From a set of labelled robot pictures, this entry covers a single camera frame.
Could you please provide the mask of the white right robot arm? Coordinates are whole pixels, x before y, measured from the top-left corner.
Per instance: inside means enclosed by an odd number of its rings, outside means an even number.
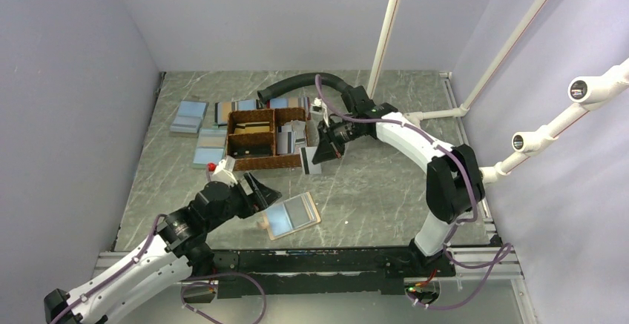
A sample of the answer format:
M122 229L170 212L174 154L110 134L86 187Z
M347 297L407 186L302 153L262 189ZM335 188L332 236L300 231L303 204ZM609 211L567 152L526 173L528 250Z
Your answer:
M348 142L371 136L397 149L426 174L429 214L413 240L418 250L408 258L412 272L426 276L436 268L436 254L449 243L456 226L478 218L485 189L474 150L429 135L392 105L375 104L363 87L345 88L342 100L347 113L336 110L323 94L318 99L325 116L317 126L319 144L313 163L341 158Z

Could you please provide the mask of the grey striped credit card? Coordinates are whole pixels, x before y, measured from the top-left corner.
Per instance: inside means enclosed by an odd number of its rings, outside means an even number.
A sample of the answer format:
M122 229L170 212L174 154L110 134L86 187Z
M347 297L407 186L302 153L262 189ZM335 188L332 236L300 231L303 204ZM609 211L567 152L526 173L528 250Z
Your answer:
M314 163L314 156L315 156L316 150L317 150L316 147L299 148L301 167L305 175L322 174L321 164Z

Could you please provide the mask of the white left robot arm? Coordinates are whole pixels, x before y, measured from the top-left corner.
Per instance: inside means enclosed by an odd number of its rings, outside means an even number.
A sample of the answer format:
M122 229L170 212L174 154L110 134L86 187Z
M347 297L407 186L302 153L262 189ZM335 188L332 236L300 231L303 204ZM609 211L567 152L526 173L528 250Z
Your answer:
M221 160L204 188L186 206L158 214L147 237L120 261L70 291L51 291L44 299L46 322L105 323L116 306L146 300L162 285L218 274L208 234L234 217L264 211L281 196L249 172L237 179Z

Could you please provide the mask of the brown woven divided basket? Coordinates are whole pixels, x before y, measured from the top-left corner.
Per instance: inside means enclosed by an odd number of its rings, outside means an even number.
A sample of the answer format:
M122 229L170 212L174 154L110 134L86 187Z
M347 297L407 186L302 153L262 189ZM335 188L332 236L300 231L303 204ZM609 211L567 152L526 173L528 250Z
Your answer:
M301 107L259 110L237 110L228 115L226 154L235 159L236 171L299 168L299 153L281 154L278 130L287 122L306 122L306 110ZM238 125L263 123L267 130L237 132Z

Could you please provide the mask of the grey cards in basket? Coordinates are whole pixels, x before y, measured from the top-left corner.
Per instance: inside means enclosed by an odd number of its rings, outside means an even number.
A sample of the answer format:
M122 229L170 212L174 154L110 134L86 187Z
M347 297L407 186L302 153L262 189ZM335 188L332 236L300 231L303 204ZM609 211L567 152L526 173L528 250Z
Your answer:
M291 120L277 127L277 154L287 155L299 153L299 148L308 145L307 123L300 120Z

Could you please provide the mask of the aluminium frame rail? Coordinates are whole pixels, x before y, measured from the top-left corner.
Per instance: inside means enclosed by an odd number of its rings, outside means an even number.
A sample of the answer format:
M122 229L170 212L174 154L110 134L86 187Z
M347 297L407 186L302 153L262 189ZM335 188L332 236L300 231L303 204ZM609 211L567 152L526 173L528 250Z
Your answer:
M537 323L538 319L530 302L524 283L524 273L514 250L497 247L454 247L449 248L446 258L454 266L454 277L423 278L406 284L405 293L425 294L434 296L434 301L413 298L416 306L427 308L438 307L439 299L444 297L443 287L448 282L454 282L459 291L464 290L465 282L476 282L477 286L470 292L474 299L481 292L486 282L508 281L516 296L519 315L524 323Z

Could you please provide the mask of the white PVC pipe frame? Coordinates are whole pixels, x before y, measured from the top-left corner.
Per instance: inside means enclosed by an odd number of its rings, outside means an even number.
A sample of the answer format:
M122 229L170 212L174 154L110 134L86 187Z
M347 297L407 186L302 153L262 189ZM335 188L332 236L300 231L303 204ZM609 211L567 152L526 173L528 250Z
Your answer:
M383 68L384 56L389 44L390 35L395 23L395 17L398 12L400 1L401 0L389 0L386 6L386 12L378 39L378 46L375 51L375 57L372 63L367 85L367 93L369 96L374 94L381 70ZM518 25L516 25L514 31L509 35L508 39L501 47L500 51L490 62L490 65L484 71L484 74L478 80L469 96L458 107L431 112L413 112L410 113L409 116L413 119L417 119L418 121L425 119L466 116L473 102L476 101L481 91L488 85L491 78L496 75L498 69L505 63L509 54L514 50L526 30L530 27L534 19L548 1L549 0L533 1L528 11L523 15L521 21ZM576 77L570 83L568 88L568 97L572 104L551 122L539 127L538 130L533 132L516 133L511 140L514 152L505 160L497 162L491 167L484 167L481 169L484 181L486 183L493 183L500 180L500 178L507 176L520 164L545 150L558 139L559 135L566 131L571 125L579 121L583 116L602 107L604 104L608 103L610 100L627 89L628 60L624 60L619 65L612 66L601 76Z

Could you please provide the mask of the blue card stack far left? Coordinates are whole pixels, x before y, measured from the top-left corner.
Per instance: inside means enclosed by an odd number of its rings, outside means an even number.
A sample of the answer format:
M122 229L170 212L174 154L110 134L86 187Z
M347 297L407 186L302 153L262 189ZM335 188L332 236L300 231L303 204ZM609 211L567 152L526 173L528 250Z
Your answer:
M205 118L207 107L207 102L181 101L171 123L170 132L197 134Z

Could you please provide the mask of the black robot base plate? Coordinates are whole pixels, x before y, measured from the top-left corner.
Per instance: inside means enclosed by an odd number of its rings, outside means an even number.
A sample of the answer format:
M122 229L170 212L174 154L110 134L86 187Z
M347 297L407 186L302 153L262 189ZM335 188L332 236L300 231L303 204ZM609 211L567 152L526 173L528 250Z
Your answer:
M401 295L406 284L423 278L454 277L443 254L425 257L413 245L354 248L213 250L198 259L190 279L219 277L220 299L259 294L248 275L266 294L378 292Z

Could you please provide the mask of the row of cards behind basket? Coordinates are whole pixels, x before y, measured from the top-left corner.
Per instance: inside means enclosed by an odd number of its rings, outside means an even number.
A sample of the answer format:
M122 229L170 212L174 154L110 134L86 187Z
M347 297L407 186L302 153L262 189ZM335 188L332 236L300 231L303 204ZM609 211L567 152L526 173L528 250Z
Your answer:
M228 115L232 111L260 110L265 108L302 108L306 111L306 118L310 120L311 102L309 97L274 98L269 102L260 102L256 99L247 99L235 102L217 102L214 107L214 122L218 126L228 124Z

